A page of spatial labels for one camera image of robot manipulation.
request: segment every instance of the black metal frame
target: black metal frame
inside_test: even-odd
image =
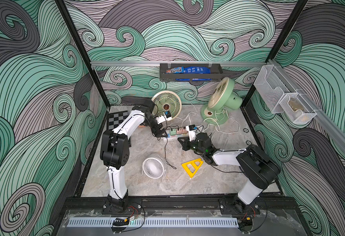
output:
[[[291,29],[293,28],[296,20],[298,19],[300,13],[305,7],[305,4],[308,0],[298,0],[296,6],[294,7],[291,15],[287,19],[287,23],[284,25],[284,28],[282,30],[282,33],[279,35],[277,41],[275,42],[272,50],[270,51],[270,54],[267,57],[266,62],[269,59],[273,59],[276,54],[278,53],[280,47],[283,45],[285,39],[289,35]],[[69,197],[66,199],[63,208],[59,215],[59,225],[55,225],[52,235],[56,235],[57,231],[59,230],[60,224],[62,222],[62,219],[66,213],[66,210],[103,210],[103,205],[106,200],[106,197],[80,197],[85,181],[87,179],[88,173],[90,171],[90,167],[92,164],[92,160],[94,158],[94,153],[97,148],[97,145],[99,143],[101,130],[104,128],[104,122],[106,121],[107,129],[108,129],[108,114],[110,109],[110,103],[107,99],[107,96],[104,92],[103,87],[100,84],[100,80],[94,69],[91,67],[90,64],[90,58],[87,54],[87,52],[84,49],[83,43],[81,41],[81,38],[75,28],[75,25],[71,19],[71,16],[68,12],[68,9],[65,5],[64,0],[55,0],[57,7],[59,11],[61,12],[61,15],[66,23],[66,26],[71,33],[71,36],[73,37],[73,40],[78,48],[78,51],[80,52],[82,59],[88,68],[88,71],[91,75],[92,80],[94,81],[100,96],[103,99],[104,104],[107,107],[106,114],[104,115],[100,131],[95,139],[95,143],[90,151],[90,156],[86,162],[85,168],[83,170],[80,182],[76,188],[74,197]],[[251,129],[251,132],[258,144],[258,146],[261,147],[260,141],[255,133],[254,127],[251,124],[251,121],[249,119],[249,116],[247,115],[247,112],[245,110],[246,105],[250,101],[253,93],[255,92],[255,86],[252,85],[249,92],[247,93],[242,105],[241,110],[242,113]],[[281,191],[281,186],[278,181],[276,181],[276,184],[279,187],[279,190]],[[153,212],[156,210],[176,210],[177,208],[180,210],[208,210],[208,209],[218,209],[220,208],[220,200],[225,199],[227,201],[233,200],[234,196],[236,194],[227,194],[227,195],[186,195],[179,197],[174,196],[129,196],[129,201],[136,201],[139,202],[139,200],[142,200],[142,206],[145,209],[146,212]],[[294,198],[292,197],[284,197],[281,193],[261,193],[260,197],[255,199],[256,204],[259,205],[261,209],[265,208],[264,202],[267,203],[268,209],[293,209],[296,211],[301,224],[303,225],[305,231],[309,236],[312,236],[312,233],[309,229],[309,227],[306,224],[306,221],[296,203]]]
[[[286,40],[286,38],[288,37],[289,33],[291,32],[293,26],[295,25],[298,17],[300,16],[301,12],[303,11],[306,3],[308,2],[308,0],[298,0],[295,7],[292,10],[291,15],[289,16],[289,18],[286,20],[286,23],[283,27],[283,30],[281,31],[278,39],[275,41],[274,46],[272,47],[269,55],[267,56],[266,59],[266,63],[268,63],[268,61],[270,59],[274,59],[275,56],[278,54],[281,46],[283,45],[284,41]],[[251,85],[249,91],[246,94],[245,99],[243,100],[241,107],[245,108],[246,105],[249,103],[251,97],[253,96],[255,92],[255,86],[254,83]]]
[[[232,201],[236,194],[228,195],[179,195],[173,196],[129,196],[130,202],[142,201],[142,207],[147,213],[151,215],[158,210],[222,210],[221,200]],[[59,224],[55,226],[52,236],[56,235],[61,222],[67,210],[95,210],[96,212],[103,212],[104,202],[106,197],[69,197],[66,199],[63,208],[59,215]],[[310,228],[306,224],[305,218],[299,209],[293,197],[284,197],[282,195],[276,196],[270,193],[261,193],[260,197],[255,199],[255,204],[258,205],[258,210],[265,210],[267,205],[269,210],[284,209],[295,210],[300,223],[302,224],[308,236],[312,236]],[[233,217],[242,218],[244,215],[232,215]]]
[[[77,29],[75,28],[75,25],[73,23],[73,20],[72,20],[70,14],[69,14],[69,11],[67,10],[67,7],[65,5],[64,0],[55,0],[55,2],[56,2],[56,5],[57,5],[60,13],[61,13],[62,18],[65,21],[67,29],[69,30],[69,32],[70,32],[70,34],[74,40],[74,43],[75,43],[75,45],[76,45],[76,47],[77,47],[77,49],[78,49],[78,51],[79,51],[79,53],[83,59],[83,62],[85,63],[85,65],[86,65],[86,67],[90,73],[90,76],[91,76],[92,80],[94,81],[95,86],[98,89],[99,94],[104,101],[104,104],[106,105],[107,108],[111,107],[111,105],[109,104],[109,101],[107,99],[106,93],[104,92],[104,89],[103,89],[102,85],[100,84],[98,74],[91,67],[90,57],[87,54],[87,52],[83,46],[82,40],[78,34]]]
[[[102,120],[102,123],[100,125],[99,132],[96,135],[94,145],[92,145],[92,148],[90,150],[89,157],[87,158],[86,164],[85,164],[83,172],[81,174],[81,178],[80,178],[78,185],[77,185],[77,188],[75,190],[74,197],[80,197],[82,195],[84,184],[86,183],[87,176],[89,175],[92,160],[94,159],[94,154],[95,154],[96,148],[98,147],[99,139],[100,139],[100,136],[102,134],[105,121],[108,121],[108,112],[107,111],[103,116],[103,120]]]

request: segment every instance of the red wire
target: red wire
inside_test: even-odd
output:
[[[128,208],[131,208],[131,207],[128,207]],[[133,207],[133,209],[134,209],[134,207]],[[132,217],[132,216],[133,216],[133,214],[134,214],[134,210],[133,210],[133,213],[132,213],[132,215],[131,215],[130,217]],[[130,218],[130,217],[129,217],[129,218]]]
[[[247,212],[246,212],[245,216],[242,218],[242,220],[245,219],[246,215],[247,215]],[[242,221],[242,220],[241,220],[241,221]]]
[[[255,218],[255,211],[254,211],[254,208],[253,207],[251,207],[251,209],[253,210],[253,212],[254,212],[254,218]]]
[[[137,215],[138,215],[138,210],[136,208],[134,208],[133,206],[130,206],[130,207],[132,207],[134,210],[136,210],[137,211]]]

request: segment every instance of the black cable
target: black cable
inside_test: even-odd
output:
[[[214,167],[214,166],[212,166],[212,165],[211,165],[211,167],[215,168],[215,169],[218,170],[218,171],[224,172],[224,173],[244,173],[244,172],[242,172],[242,171],[222,171],[222,170],[219,170],[219,169],[217,169],[216,167]]]
[[[171,166],[173,169],[176,170],[176,167],[173,166],[173,165],[170,165],[170,163],[169,163],[169,162],[167,161],[167,159],[166,159],[166,146],[167,146],[168,141],[169,141],[169,140],[166,138],[166,145],[165,145],[165,161],[166,161],[166,164],[167,164],[167,165]]]
[[[267,219],[267,214],[268,214],[268,209],[267,209],[267,203],[266,203],[266,201],[264,201],[264,204],[266,205],[266,216],[265,216],[263,222],[261,223],[261,225],[258,226],[258,228],[253,229],[252,231],[243,232],[243,233],[251,233],[251,232],[254,232],[255,230],[259,229],[259,228],[264,224],[265,220]]]
[[[113,191],[115,192],[116,196],[121,199],[121,197],[117,194],[116,190],[115,190],[115,184],[113,183],[113,172],[111,173],[112,176],[112,186],[113,186]]]
[[[143,116],[146,120],[147,120],[147,122],[148,122],[148,124],[149,124],[149,126],[150,126],[150,122],[149,122],[149,120],[146,118],[146,116]]]
[[[111,159],[109,160],[109,165],[108,165],[108,167],[107,167],[107,172],[108,172],[109,167],[110,167],[110,165],[111,165],[111,161],[112,161],[113,151],[114,151],[114,150],[115,150],[115,146],[113,146],[113,148],[112,148],[112,156],[111,156]]]
[[[195,133],[199,130],[201,133],[203,132],[204,126],[203,125],[199,125],[198,128],[195,130]]]
[[[145,224],[145,218],[146,218],[147,216],[146,216],[146,214],[145,214],[145,209],[142,207],[142,205],[140,205],[140,206],[141,206],[141,208],[142,208],[142,211],[144,212],[144,220],[143,220],[142,225],[141,225],[140,227],[138,227],[138,228],[136,228],[136,229],[132,229],[132,230],[137,230],[137,229],[141,228],[141,227]]]
[[[166,145],[165,145],[165,161],[166,161],[166,164],[168,164],[169,166],[171,166],[173,169],[175,169],[175,170],[176,170],[176,167],[175,167],[175,166],[170,165],[170,163],[169,163],[169,162],[167,161],[167,159],[166,159],[166,146],[167,146],[168,141],[169,141],[169,139],[166,137]]]
[[[165,129],[167,129],[167,128],[173,129],[174,127],[178,127],[179,128],[179,125],[169,125],[169,126],[166,126]]]
[[[154,118],[156,118],[157,116],[158,116],[158,112],[159,112],[159,108],[158,108],[158,106],[156,105],[156,107],[157,107],[157,113],[156,113],[156,115],[154,116]]]
[[[126,125],[127,122],[128,122],[129,120],[127,120],[127,121],[123,124],[123,126],[122,126],[120,129],[122,129],[122,128],[124,127],[124,125]]]

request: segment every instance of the yellow triangle ruler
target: yellow triangle ruler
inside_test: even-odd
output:
[[[194,175],[196,174],[196,172],[198,171],[198,169],[201,167],[201,165],[203,164],[204,162],[201,160],[201,158],[197,158],[195,160],[190,160],[189,162],[185,162],[182,164],[182,167],[183,169],[187,172],[187,174],[189,175],[190,178],[194,177]],[[187,165],[191,164],[195,171],[192,172]]]

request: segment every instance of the chessboard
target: chessboard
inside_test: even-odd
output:
[[[109,128],[108,130],[113,130],[118,127],[127,117],[129,116],[128,111],[118,111],[114,113],[109,113]],[[129,147],[131,147],[131,139],[129,138]]]

